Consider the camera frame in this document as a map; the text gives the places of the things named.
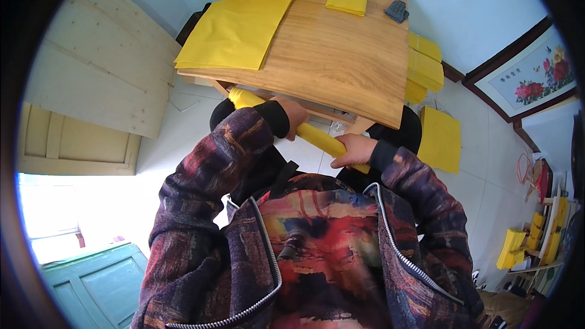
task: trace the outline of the wooden table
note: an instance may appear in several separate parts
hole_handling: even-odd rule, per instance
[[[207,78],[223,94],[230,85],[244,84],[353,113],[357,117],[349,132],[361,133],[374,122],[397,129],[406,86],[408,20],[398,24],[384,14],[393,1],[368,0],[366,15],[359,17],[325,8],[327,0],[292,0],[260,70],[178,73]],[[328,112],[319,115],[335,119]]]

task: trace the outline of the wooden board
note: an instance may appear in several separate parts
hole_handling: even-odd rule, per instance
[[[408,20],[384,14],[394,0],[368,0],[366,15],[292,0],[261,70],[180,69],[181,75],[245,84],[400,127],[408,60]]]
[[[90,124],[24,103],[18,173],[134,175],[142,136]]]
[[[33,63],[25,101],[157,138],[180,49],[130,0],[64,0]]]

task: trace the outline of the framed painting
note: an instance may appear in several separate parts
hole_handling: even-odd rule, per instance
[[[508,123],[576,93],[574,70],[550,18],[468,73],[462,83]]]

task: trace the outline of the yellow paper roll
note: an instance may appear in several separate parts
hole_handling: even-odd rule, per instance
[[[232,101],[236,109],[254,107],[265,102],[264,99],[255,96],[251,92],[241,88],[232,88],[229,91],[229,99]],[[338,141],[334,137],[327,135],[318,128],[312,127],[308,123],[303,123],[297,127],[296,135],[311,145],[314,145],[325,151],[332,157],[340,157],[347,153],[347,149],[341,141]],[[355,168],[364,174],[368,174],[370,171],[369,165],[352,165],[352,168]]]

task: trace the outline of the black cuff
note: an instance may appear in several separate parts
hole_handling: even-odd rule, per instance
[[[392,164],[397,151],[398,148],[391,143],[384,140],[378,141],[374,151],[371,153],[370,166],[383,173],[388,165]]]
[[[254,109],[268,123],[274,136],[277,138],[284,138],[289,133],[289,116],[279,102],[269,100],[254,106]]]

